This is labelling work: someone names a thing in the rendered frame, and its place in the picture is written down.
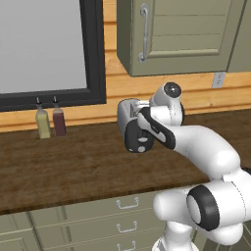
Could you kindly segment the white and black toaster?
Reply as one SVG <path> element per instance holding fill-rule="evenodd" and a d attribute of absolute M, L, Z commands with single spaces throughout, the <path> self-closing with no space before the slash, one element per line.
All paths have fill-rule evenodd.
<path fill-rule="evenodd" d="M 151 133 L 141 129 L 137 122 L 139 110 L 148 105 L 148 101 L 134 98 L 122 100 L 118 105 L 118 125 L 125 148 L 131 153 L 147 152 L 154 144 L 154 137 Z"/>

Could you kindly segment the dark red sauce bottle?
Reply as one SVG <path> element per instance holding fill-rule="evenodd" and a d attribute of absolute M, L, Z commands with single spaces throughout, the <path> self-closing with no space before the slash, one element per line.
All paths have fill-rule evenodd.
<path fill-rule="evenodd" d="M 67 134 L 66 125 L 65 125 L 65 118 L 64 118 L 64 111 L 59 107 L 59 102 L 57 98 L 53 99 L 53 123 L 55 129 L 56 136 L 65 136 Z"/>

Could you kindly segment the yellow oil bottle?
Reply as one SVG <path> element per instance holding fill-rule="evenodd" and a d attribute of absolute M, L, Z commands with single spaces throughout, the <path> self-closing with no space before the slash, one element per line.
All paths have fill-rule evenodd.
<path fill-rule="evenodd" d="M 42 104 L 39 101 L 39 98 L 36 98 L 36 107 L 37 107 L 37 112 L 35 115 L 35 119 L 37 123 L 39 137 L 41 139 L 50 138 L 51 130 L 50 130 L 48 113 L 42 108 Z"/>

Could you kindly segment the olive green drawer front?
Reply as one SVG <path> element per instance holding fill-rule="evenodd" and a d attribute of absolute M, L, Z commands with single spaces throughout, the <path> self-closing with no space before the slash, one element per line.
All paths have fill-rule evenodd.
<path fill-rule="evenodd" d="M 157 191 L 152 191 L 97 201 L 76 203 L 72 205 L 61 206 L 59 212 L 62 214 L 62 218 L 65 221 L 76 221 L 112 216 L 136 210 L 150 209 L 153 205 L 153 198 L 156 194 Z M 138 207 L 127 210 L 121 210 L 118 208 L 116 204 L 118 199 L 120 199 L 121 204 L 125 206 L 132 205 L 134 203 L 135 197 L 139 198 Z"/>
<path fill-rule="evenodd" d="M 137 230 L 128 233 L 135 233 L 164 225 L 151 211 L 144 211 L 103 220 L 81 222 L 65 226 L 64 230 L 66 231 L 66 239 L 70 243 L 77 243 L 125 234 L 118 232 L 117 224 L 121 224 L 122 229 L 128 229 L 133 228 L 133 221 L 137 221 Z"/>
<path fill-rule="evenodd" d="M 74 246 L 68 251 L 139 251 L 143 248 L 152 248 L 159 237 L 159 233 L 144 233 Z"/>

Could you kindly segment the olive green cupboard door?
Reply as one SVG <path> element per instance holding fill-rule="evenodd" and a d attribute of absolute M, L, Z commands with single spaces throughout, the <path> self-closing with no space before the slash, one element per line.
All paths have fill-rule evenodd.
<path fill-rule="evenodd" d="M 227 71 L 251 72 L 251 0 L 245 0 Z"/>
<path fill-rule="evenodd" d="M 144 18 L 149 8 L 146 59 Z M 131 76 L 224 72 L 245 0 L 117 0 L 117 56 Z"/>

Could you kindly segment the black framed window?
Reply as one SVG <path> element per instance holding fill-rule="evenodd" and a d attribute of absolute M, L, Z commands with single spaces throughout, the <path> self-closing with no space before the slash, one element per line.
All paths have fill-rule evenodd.
<path fill-rule="evenodd" d="M 104 104 L 102 0 L 0 0 L 0 112 Z"/>

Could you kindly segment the olive green base cupboard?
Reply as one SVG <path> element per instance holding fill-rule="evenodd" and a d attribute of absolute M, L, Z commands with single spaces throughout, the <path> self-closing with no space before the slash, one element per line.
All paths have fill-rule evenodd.
<path fill-rule="evenodd" d="M 41 251 L 28 213 L 0 216 L 0 251 Z"/>

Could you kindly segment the grey wall socket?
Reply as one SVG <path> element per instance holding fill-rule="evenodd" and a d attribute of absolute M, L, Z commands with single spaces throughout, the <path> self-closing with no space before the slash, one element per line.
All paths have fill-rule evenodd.
<path fill-rule="evenodd" d="M 222 88 L 226 78 L 225 72 L 216 72 L 214 73 L 214 79 L 212 83 L 213 88 Z"/>

